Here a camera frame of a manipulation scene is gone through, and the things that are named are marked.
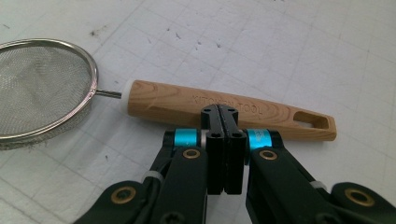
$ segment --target wood grain pattern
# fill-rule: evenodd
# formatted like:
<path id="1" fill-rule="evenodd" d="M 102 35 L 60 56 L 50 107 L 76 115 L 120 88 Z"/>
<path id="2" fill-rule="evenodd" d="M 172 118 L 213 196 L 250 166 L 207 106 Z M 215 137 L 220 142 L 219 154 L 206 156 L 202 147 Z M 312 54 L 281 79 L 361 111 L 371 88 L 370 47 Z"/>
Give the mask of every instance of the wood grain pattern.
<path id="1" fill-rule="evenodd" d="M 132 85 L 128 114 L 200 128 L 201 109 L 212 104 L 237 109 L 241 129 L 278 130 L 289 140 L 332 141 L 336 137 L 335 121 L 331 116 L 245 96 L 142 80 Z"/>

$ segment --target screw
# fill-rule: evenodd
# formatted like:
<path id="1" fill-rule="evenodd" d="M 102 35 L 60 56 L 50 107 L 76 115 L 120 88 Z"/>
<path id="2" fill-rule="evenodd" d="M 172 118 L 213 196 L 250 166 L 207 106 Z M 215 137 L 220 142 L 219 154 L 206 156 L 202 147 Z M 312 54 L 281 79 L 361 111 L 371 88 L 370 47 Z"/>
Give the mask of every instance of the screw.
<path id="1" fill-rule="evenodd" d="M 277 155 L 275 152 L 270 151 L 270 150 L 263 150 L 260 152 L 260 156 L 268 161 L 274 161 L 277 159 Z"/>
<path id="2" fill-rule="evenodd" d="M 371 207 L 375 204 L 373 197 L 360 189 L 346 189 L 345 195 L 353 203 L 364 207 Z"/>
<path id="3" fill-rule="evenodd" d="M 183 224 L 185 218 L 178 212 L 170 212 L 163 215 L 161 218 L 161 224 Z"/>
<path id="4" fill-rule="evenodd" d="M 183 156 L 186 159 L 196 159 L 201 156 L 201 152 L 197 149 L 190 148 L 183 152 Z"/>
<path id="5" fill-rule="evenodd" d="M 111 202 L 124 204 L 131 201 L 136 195 L 136 189 L 130 186 L 120 187 L 111 194 Z"/>

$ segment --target handle hole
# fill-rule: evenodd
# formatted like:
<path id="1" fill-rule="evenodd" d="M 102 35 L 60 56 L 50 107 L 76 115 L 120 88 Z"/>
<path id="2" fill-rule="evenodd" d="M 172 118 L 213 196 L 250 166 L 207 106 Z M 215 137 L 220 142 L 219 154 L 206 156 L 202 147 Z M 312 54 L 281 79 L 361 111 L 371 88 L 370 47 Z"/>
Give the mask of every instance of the handle hole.
<path id="1" fill-rule="evenodd" d="M 327 118 L 308 114 L 303 111 L 296 112 L 293 120 L 305 128 L 329 129 L 329 121 Z"/>

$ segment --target table surface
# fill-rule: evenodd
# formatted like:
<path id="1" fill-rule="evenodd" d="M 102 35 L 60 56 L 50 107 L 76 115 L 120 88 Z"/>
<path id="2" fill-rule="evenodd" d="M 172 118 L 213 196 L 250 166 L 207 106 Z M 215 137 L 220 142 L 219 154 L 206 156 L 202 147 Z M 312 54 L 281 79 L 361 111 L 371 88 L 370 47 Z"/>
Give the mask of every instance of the table surface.
<path id="1" fill-rule="evenodd" d="M 328 189 L 355 182 L 396 204 L 396 1 L 0 0 L 0 42 L 45 37 L 130 79 L 225 91 L 331 115 L 333 142 L 285 141 Z M 174 128 L 95 97 L 45 144 L 0 151 L 1 223 L 72 223 L 108 186 L 139 181 Z M 249 223 L 244 193 L 209 196 L 207 223 Z"/>

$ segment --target blue spacer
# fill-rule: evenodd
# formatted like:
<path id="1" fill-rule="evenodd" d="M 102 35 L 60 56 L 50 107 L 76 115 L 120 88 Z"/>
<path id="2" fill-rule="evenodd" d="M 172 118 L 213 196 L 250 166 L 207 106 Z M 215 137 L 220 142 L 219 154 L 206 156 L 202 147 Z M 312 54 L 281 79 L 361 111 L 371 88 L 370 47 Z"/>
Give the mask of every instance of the blue spacer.
<path id="1" fill-rule="evenodd" d="M 175 147 L 197 147 L 197 130 L 176 129 Z"/>
<path id="2" fill-rule="evenodd" d="M 258 147 L 271 147 L 271 134 L 266 129 L 247 129 L 250 152 Z"/>

